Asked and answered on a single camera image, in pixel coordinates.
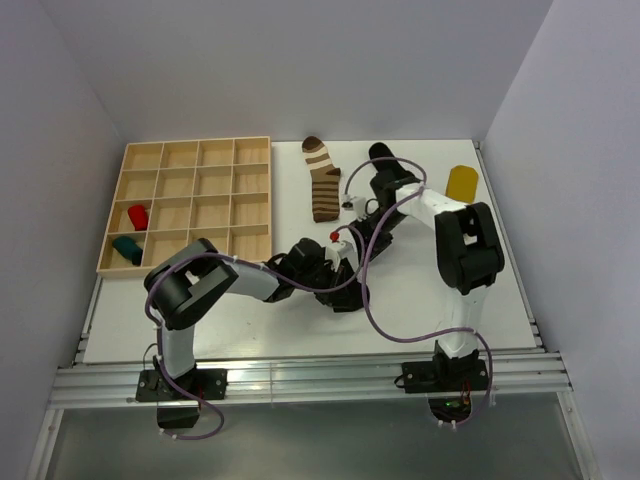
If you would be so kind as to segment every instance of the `wooden tray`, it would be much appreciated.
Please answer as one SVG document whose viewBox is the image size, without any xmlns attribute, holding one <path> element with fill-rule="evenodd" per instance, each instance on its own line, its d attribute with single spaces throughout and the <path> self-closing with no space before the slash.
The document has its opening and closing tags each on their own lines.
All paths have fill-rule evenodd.
<svg viewBox="0 0 640 480">
<path fill-rule="evenodd" d="M 147 231 L 136 232 L 127 209 L 143 205 Z M 143 249 L 134 266 L 112 246 L 121 235 Z M 271 140 L 225 138 L 127 145 L 98 273 L 144 276 L 198 238 L 250 261 L 271 257 Z"/>
</svg>

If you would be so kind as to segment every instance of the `red object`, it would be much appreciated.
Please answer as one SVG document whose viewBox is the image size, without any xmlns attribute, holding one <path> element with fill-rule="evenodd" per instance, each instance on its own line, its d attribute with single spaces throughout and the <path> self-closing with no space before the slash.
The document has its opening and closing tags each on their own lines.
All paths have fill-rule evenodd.
<svg viewBox="0 0 640 480">
<path fill-rule="evenodd" d="M 136 232 L 146 230 L 149 227 L 149 216 L 144 205 L 133 205 L 127 209 L 131 223 Z"/>
</svg>

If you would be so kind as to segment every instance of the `yellow object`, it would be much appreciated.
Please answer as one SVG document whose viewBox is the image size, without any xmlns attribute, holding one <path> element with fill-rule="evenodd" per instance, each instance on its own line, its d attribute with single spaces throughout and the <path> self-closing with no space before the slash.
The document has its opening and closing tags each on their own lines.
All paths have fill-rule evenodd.
<svg viewBox="0 0 640 480">
<path fill-rule="evenodd" d="M 458 165 L 451 169 L 445 195 L 452 200 L 473 203 L 478 187 L 478 172 L 465 165 Z"/>
</svg>

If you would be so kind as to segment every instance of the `striped sock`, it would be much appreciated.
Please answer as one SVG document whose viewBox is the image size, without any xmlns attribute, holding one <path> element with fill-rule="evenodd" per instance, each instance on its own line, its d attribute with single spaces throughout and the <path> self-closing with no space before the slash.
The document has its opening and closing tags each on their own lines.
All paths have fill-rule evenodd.
<svg viewBox="0 0 640 480">
<path fill-rule="evenodd" d="M 336 220 L 340 216 L 340 169 L 333 166 L 327 147 L 316 137 L 305 138 L 302 153 L 311 171 L 313 221 Z"/>
</svg>

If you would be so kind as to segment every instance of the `wooden organizer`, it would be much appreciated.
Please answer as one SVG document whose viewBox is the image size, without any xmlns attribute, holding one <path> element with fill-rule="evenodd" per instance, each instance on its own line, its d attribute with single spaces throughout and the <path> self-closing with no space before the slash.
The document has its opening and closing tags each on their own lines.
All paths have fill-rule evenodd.
<svg viewBox="0 0 640 480">
<path fill-rule="evenodd" d="M 132 205 L 147 210 L 147 231 L 134 230 L 127 213 Z M 113 248 L 121 235 L 143 249 L 141 266 Z M 245 260 L 271 257 L 269 137 L 127 145 L 98 273 L 144 276 L 199 238 Z"/>
</svg>

